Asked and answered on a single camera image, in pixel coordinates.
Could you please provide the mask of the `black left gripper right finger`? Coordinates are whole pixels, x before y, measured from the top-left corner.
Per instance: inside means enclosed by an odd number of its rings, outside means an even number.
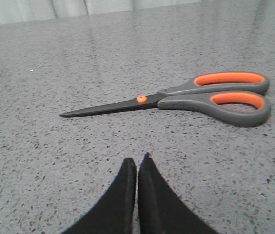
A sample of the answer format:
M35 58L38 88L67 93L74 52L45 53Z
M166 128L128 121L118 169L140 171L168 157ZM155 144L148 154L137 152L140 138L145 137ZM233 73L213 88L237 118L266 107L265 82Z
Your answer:
M146 153L138 173L138 215L142 234L216 234L174 193Z

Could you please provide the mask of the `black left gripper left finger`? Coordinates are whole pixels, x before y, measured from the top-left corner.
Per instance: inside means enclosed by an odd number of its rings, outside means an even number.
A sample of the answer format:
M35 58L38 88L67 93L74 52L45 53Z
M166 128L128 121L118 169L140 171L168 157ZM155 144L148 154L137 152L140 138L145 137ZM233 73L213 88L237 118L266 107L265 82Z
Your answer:
M136 176L133 159L124 159L117 176L100 200L64 233L131 234Z

